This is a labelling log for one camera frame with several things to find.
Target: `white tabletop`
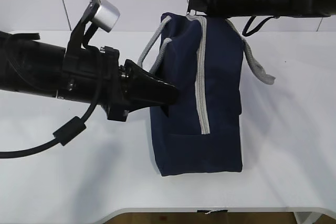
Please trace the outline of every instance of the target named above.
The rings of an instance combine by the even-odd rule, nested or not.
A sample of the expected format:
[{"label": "white tabletop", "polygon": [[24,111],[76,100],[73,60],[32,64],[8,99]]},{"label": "white tabletop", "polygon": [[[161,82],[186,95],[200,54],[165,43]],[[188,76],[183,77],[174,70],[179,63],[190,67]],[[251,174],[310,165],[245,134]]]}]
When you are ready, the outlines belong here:
[{"label": "white tabletop", "polygon": [[[121,60],[136,60],[152,33],[98,32]],[[69,32],[41,32],[65,46]],[[258,33],[255,57],[272,87],[243,66],[242,173],[161,177],[148,109],[127,123],[97,108],[66,147],[0,161],[0,223],[103,223],[123,212],[318,211],[336,217],[336,33]],[[157,48],[151,52],[153,61]],[[0,92],[0,150],[33,147],[87,104]]]}]

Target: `bag handle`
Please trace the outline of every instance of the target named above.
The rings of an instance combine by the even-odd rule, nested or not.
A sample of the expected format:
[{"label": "bag handle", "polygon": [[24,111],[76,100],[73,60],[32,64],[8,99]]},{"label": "bag handle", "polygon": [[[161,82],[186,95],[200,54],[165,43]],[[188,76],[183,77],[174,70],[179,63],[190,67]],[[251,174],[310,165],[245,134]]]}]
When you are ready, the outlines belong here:
[{"label": "bag handle", "polygon": [[[143,62],[145,60],[145,58],[147,57],[149,51],[152,49],[153,45],[155,44],[155,42],[158,40],[159,36],[161,35],[163,29],[165,28],[165,26],[169,23],[169,21],[171,21],[172,17],[171,16],[167,16],[165,17],[160,26],[158,27],[158,29],[155,31],[153,37],[150,39],[150,41],[148,42],[148,44],[146,45],[145,49],[142,51],[139,59],[138,59],[138,66],[142,68]],[[159,54],[155,60],[155,63],[153,64],[152,68],[150,69],[149,73],[155,73],[156,70],[158,69],[160,63],[162,62],[165,50],[167,48],[167,45],[172,41],[171,38],[166,38],[161,45]]]},{"label": "bag handle", "polygon": [[274,76],[266,74],[266,71],[262,67],[262,65],[253,57],[251,47],[246,39],[239,34],[236,27],[230,20],[226,19],[226,21],[228,22],[230,27],[241,37],[244,44],[245,57],[252,73],[264,84],[273,85],[276,78]]}]

